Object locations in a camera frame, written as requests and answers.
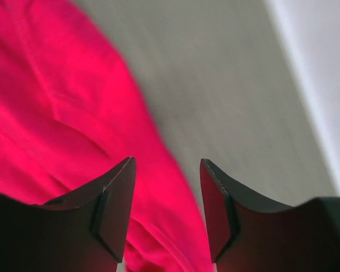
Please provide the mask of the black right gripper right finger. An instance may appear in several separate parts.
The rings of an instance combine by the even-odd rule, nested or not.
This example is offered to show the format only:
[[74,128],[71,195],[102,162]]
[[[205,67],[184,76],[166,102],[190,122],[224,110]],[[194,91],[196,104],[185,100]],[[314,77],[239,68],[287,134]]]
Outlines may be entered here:
[[202,159],[211,260],[218,271],[340,271],[340,197],[292,207]]

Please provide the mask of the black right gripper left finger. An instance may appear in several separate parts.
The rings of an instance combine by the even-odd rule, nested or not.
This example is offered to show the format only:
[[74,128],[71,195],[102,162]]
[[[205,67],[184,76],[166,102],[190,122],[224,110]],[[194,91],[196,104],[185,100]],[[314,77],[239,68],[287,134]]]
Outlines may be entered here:
[[116,271],[122,262],[136,162],[29,205],[0,194],[0,271]]

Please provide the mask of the red t-shirt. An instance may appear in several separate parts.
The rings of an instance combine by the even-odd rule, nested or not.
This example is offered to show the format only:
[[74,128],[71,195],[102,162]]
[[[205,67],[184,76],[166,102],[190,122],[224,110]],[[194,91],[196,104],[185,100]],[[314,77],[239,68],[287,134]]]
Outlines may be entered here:
[[125,61],[70,1],[0,1],[0,193],[44,203],[137,164],[127,271],[212,271],[189,184]]

